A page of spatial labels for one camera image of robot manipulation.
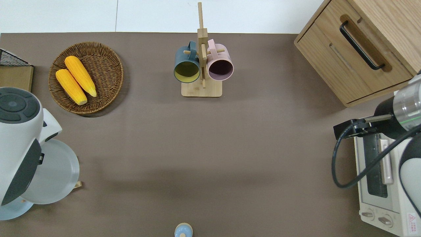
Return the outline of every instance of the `brown tabletop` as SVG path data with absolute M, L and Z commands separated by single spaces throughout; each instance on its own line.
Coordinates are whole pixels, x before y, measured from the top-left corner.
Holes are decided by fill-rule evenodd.
M 209 34 L 235 70 L 220 98 L 185 98 L 174 54 L 188 33 L 1 34 L 0 47 L 35 66 L 32 92 L 63 127 L 83 187 L 0 222 L 0 236 L 393 236 L 358 214 L 358 192 L 337 188 L 332 126 L 370 116 L 382 97 L 345 108 L 293 45 L 296 35 Z M 101 113 L 82 117 L 48 90 L 54 59 L 98 41 L 124 66 L 124 85 Z M 355 175 L 353 141 L 338 167 Z

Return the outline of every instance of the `light blue plate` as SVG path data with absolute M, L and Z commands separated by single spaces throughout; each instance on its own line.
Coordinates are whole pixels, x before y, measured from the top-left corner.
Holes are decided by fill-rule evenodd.
M 0 207 L 0 221 L 10 220 L 23 215 L 33 205 L 32 202 L 22 202 L 23 198 L 18 197 L 10 203 Z

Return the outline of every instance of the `toaster oven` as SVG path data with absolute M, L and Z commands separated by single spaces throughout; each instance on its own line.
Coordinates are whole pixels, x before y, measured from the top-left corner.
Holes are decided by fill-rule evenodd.
M 377 133 L 354 137 L 357 173 L 394 140 Z M 421 237 L 421 220 L 402 189 L 400 157 L 410 139 L 395 147 L 358 182 L 361 220 L 403 237 Z

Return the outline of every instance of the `warning label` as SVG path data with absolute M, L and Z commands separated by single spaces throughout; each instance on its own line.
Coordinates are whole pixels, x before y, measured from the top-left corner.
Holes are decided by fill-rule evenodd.
M 408 213 L 408 232 L 410 234 L 417 234 L 417 214 Z

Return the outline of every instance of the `wooden cabinet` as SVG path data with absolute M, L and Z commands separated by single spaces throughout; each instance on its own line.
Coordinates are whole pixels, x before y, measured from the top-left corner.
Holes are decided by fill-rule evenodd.
M 421 0 L 325 0 L 294 43 L 349 107 L 421 70 L 420 20 Z

